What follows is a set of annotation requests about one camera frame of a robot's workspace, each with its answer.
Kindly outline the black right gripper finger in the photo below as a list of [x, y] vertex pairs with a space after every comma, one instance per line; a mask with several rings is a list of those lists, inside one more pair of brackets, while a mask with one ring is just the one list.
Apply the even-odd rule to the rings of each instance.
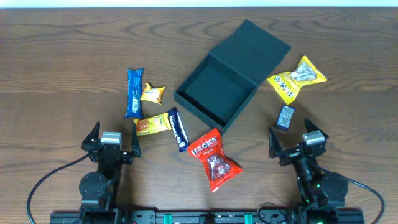
[[325, 132], [323, 132], [320, 128], [318, 128], [316, 125], [314, 125], [309, 118], [304, 119], [304, 124], [307, 132], [312, 132], [312, 131], [319, 131], [321, 134], [325, 137], [325, 139], [329, 138], [329, 135], [327, 135]]
[[269, 133], [269, 157], [275, 158], [280, 157], [280, 152], [283, 151], [283, 148], [275, 135], [274, 130], [271, 127], [268, 127]]

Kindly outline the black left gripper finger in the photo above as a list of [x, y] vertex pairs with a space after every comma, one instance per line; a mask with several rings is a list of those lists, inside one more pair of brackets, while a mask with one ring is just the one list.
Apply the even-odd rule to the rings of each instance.
[[140, 148], [140, 145], [139, 145], [139, 141], [138, 141], [138, 138], [137, 138], [136, 125], [135, 124], [133, 124], [133, 127], [132, 127], [131, 150], [132, 150], [132, 152], [140, 152], [141, 151], [141, 148]]
[[91, 144], [93, 141], [97, 140], [100, 133], [100, 122], [97, 121], [94, 128], [90, 131], [86, 138], [83, 140], [83, 144]]

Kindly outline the dark blue Cadbury chocolate bar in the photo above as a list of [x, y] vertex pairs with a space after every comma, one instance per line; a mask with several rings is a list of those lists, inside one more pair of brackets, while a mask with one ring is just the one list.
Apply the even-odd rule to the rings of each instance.
[[184, 130], [178, 110], [176, 108], [168, 110], [168, 118], [171, 125], [171, 130], [178, 144], [178, 150], [179, 152], [185, 152], [189, 146], [189, 140]]

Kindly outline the yellow Hacks candy bag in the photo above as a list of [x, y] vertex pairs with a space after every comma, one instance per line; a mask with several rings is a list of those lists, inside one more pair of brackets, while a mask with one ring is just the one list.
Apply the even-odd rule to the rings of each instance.
[[293, 72], [286, 71], [267, 78], [268, 83], [287, 105], [295, 101], [303, 87], [327, 80], [306, 55], [301, 58]]

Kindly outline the red Hacks candy bag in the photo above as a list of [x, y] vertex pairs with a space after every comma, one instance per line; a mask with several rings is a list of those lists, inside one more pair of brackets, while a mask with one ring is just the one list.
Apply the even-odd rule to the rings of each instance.
[[243, 172], [241, 166], [226, 157], [221, 133], [216, 128], [191, 143], [187, 152], [201, 161], [212, 192]]

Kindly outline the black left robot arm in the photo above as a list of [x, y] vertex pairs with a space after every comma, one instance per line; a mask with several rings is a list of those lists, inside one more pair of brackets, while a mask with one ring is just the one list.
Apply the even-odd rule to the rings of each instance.
[[116, 207], [122, 166], [132, 164], [135, 157], [141, 156], [136, 128], [132, 129], [131, 149], [122, 150], [121, 133], [104, 132], [100, 134], [100, 123], [97, 122], [92, 131], [81, 144], [88, 157], [98, 168], [87, 173], [79, 183], [81, 207], [79, 224], [87, 223], [131, 223], [127, 210]]

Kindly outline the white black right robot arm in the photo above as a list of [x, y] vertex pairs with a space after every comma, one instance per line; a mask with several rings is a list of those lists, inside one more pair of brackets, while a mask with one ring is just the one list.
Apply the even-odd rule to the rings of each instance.
[[269, 128], [269, 157], [279, 158], [280, 166], [292, 165], [303, 204], [285, 215], [286, 223], [339, 223], [339, 208], [345, 205], [348, 181], [339, 174], [323, 171], [316, 158], [326, 151], [329, 136], [304, 119], [307, 132], [303, 141], [284, 149]]

